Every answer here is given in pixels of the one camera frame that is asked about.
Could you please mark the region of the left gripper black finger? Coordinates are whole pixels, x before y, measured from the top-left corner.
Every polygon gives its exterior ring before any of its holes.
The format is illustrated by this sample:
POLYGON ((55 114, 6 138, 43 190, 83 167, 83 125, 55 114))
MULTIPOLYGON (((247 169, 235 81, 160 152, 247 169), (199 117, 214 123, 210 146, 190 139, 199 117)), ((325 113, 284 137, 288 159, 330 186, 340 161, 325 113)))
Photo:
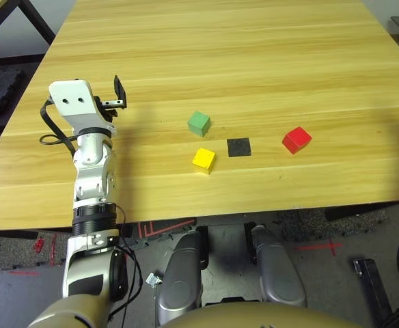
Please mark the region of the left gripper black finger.
POLYGON ((127 108, 127 97, 126 97, 126 91, 124 87, 122 86, 122 83, 117 75, 114 76, 113 79, 113 86, 114 86, 114 91, 117 96, 117 107, 121 109, 127 108))

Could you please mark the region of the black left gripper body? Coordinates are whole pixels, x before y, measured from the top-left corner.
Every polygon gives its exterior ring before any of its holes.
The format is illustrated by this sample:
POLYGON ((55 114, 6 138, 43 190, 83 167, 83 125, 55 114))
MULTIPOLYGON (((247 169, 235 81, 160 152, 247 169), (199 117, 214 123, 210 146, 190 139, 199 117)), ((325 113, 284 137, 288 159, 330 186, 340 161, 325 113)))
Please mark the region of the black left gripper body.
POLYGON ((94 97, 97 109, 105 121, 112 121, 118 116, 117 109, 122 108, 122 100, 101 100, 98 96, 94 97))

